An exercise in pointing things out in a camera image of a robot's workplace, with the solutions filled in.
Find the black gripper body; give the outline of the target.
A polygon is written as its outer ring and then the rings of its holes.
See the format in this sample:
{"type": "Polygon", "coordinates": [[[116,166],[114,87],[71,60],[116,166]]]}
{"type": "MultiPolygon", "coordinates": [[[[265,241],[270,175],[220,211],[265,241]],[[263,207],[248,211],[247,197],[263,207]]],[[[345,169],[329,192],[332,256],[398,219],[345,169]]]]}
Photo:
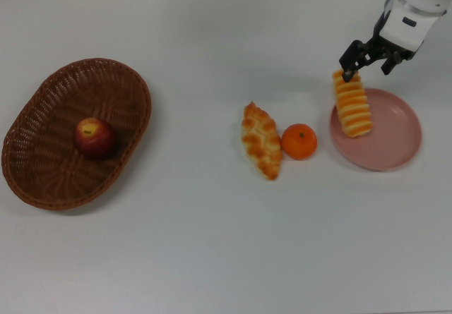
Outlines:
{"type": "Polygon", "coordinates": [[[369,40],[369,61],[408,61],[420,48],[420,41],[411,38],[411,29],[415,29],[415,20],[403,13],[385,11],[374,27],[369,40]]]}

